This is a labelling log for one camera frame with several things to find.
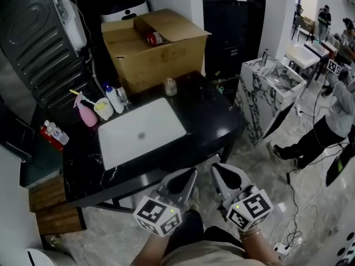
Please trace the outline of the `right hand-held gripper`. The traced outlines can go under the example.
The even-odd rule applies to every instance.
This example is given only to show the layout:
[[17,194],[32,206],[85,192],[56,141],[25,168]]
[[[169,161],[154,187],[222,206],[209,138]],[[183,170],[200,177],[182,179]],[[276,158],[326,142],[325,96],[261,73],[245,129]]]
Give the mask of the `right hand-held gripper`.
[[248,186],[237,195],[230,195],[231,190],[242,190],[250,184],[243,170],[226,164],[213,163],[211,177],[217,192],[222,196],[222,206],[227,210],[226,219],[240,231],[248,231],[263,222],[273,210],[273,204],[264,189]]

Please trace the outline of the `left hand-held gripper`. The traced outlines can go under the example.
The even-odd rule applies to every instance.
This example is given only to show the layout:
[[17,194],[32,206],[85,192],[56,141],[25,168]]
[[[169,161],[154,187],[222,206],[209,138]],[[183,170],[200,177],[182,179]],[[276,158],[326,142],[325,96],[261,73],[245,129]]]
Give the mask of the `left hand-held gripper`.
[[140,226],[157,236],[167,236],[182,224],[181,212],[192,193],[196,168],[184,168],[167,175],[144,196],[133,216]]

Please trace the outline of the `small glass jar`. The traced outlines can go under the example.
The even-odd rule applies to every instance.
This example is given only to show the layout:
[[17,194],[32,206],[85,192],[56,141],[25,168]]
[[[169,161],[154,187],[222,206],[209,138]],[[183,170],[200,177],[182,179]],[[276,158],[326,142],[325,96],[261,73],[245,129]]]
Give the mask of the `small glass jar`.
[[172,78],[167,78],[164,82],[164,90],[167,96],[176,95],[178,92],[176,81]]

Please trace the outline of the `person's left forearm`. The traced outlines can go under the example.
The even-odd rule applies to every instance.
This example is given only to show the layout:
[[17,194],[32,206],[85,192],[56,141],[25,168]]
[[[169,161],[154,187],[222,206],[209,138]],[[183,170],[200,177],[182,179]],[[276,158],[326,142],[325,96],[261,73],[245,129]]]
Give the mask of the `person's left forearm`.
[[130,266],[160,266],[169,239],[169,235],[160,237],[152,233]]

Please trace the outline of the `white sink basin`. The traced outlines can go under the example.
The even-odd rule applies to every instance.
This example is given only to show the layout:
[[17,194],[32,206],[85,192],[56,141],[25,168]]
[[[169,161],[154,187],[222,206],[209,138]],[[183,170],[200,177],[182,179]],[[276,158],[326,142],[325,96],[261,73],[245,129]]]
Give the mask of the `white sink basin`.
[[186,130],[160,98],[103,124],[98,134],[107,171],[185,136]]

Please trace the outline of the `white marble sink cabinet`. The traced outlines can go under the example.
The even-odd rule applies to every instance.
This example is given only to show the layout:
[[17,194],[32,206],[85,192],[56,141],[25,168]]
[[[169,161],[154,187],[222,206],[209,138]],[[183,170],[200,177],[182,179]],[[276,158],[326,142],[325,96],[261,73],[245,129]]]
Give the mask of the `white marble sink cabinet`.
[[248,139],[254,146],[280,127],[305,86],[302,77],[276,58],[242,64],[235,105],[246,120]]

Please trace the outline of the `white bottle with blue cap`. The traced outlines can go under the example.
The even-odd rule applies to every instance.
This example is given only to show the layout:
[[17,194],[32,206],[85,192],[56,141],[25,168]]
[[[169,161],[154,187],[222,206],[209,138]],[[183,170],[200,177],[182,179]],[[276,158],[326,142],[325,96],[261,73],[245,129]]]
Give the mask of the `white bottle with blue cap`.
[[104,83],[103,88],[105,89],[105,93],[109,101],[111,102],[114,110],[118,113],[121,114],[124,111],[124,105],[121,103],[119,96],[114,89],[109,83]]

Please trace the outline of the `clear plastic water bottle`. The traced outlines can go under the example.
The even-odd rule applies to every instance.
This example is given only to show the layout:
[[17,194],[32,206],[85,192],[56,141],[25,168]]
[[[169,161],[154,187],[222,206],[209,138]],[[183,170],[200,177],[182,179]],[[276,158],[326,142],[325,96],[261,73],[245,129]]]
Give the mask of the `clear plastic water bottle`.
[[44,125],[47,128],[47,131],[62,145],[66,145],[69,142],[69,136],[61,130],[54,122],[46,120]]

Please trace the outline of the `person's shoe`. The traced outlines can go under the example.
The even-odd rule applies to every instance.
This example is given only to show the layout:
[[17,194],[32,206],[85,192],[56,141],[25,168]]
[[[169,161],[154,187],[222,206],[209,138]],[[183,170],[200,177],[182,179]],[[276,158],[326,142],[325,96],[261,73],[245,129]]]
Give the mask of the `person's shoe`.
[[187,212],[196,211],[199,212],[200,200],[199,200],[199,189],[195,187],[187,201]]

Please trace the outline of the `person's dark trousers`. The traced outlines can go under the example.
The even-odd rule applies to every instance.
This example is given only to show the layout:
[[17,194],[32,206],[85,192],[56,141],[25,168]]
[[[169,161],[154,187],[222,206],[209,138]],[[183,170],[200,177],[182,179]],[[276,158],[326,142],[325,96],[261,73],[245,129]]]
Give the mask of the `person's dark trousers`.
[[170,252],[200,241],[226,242],[244,248],[242,243],[229,232],[212,226],[204,230],[202,218],[198,211],[188,210],[182,216],[180,224],[171,234],[165,255]]

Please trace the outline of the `white cup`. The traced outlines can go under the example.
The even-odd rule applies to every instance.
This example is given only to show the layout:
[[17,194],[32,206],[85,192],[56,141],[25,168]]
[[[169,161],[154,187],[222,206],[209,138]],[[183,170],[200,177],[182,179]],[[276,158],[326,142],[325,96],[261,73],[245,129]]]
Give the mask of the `white cup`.
[[107,98],[99,99],[94,105],[94,111],[105,121],[113,116],[114,109]]

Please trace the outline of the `wooden step stool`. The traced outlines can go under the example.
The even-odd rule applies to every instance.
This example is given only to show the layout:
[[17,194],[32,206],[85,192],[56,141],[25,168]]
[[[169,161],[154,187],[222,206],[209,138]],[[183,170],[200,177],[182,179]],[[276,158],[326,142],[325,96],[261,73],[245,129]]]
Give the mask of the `wooden step stool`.
[[42,236],[86,229],[82,210],[67,203],[62,175],[29,190],[29,209],[35,214],[38,232]]

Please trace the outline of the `black cabinet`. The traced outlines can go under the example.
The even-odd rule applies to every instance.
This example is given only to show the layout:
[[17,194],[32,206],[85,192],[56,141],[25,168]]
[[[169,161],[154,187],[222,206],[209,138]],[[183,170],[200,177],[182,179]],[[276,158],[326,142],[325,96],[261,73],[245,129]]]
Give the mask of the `black cabinet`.
[[229,79],[242,63],[257,58],[266,0],[202,0],[206,41],[205,72],[210,80]]

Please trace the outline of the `white and black round appliance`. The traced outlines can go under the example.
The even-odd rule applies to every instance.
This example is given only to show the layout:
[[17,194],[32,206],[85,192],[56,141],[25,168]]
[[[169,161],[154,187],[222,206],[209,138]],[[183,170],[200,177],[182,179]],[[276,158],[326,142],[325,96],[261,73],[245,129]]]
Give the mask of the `white and black round appliance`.
[[106,5],[100,13],[102,22],[115,22],[149,13],[146,0],[119,0]]

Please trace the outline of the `grey metal washing machine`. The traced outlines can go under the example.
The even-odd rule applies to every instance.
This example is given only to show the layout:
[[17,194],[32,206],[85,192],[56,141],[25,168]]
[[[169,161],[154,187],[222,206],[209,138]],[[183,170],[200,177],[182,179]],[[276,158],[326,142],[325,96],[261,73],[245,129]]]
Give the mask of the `grey metal washing machine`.
[[0,48],[38,104],[68,113],[85,84],[87,38],[71,0],[1,0]]

